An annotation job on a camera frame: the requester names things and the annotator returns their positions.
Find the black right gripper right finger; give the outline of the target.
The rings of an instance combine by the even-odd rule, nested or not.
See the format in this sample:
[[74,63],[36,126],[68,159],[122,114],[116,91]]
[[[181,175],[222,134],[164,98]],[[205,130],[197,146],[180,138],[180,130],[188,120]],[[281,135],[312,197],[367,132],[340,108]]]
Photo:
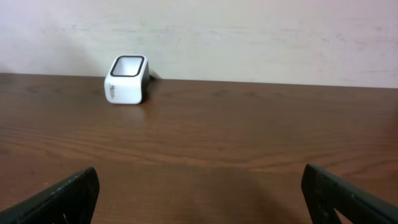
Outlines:
[[313,224],[397,224],[397,207],[313,164],[305,166],[301,189]]

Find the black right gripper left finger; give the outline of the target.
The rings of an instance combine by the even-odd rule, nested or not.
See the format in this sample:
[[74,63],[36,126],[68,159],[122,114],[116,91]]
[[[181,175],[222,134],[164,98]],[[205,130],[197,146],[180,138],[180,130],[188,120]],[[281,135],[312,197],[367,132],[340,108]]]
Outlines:
[[1,212],[1,223],[90,223],[100,191],[94,167],[83,169]]

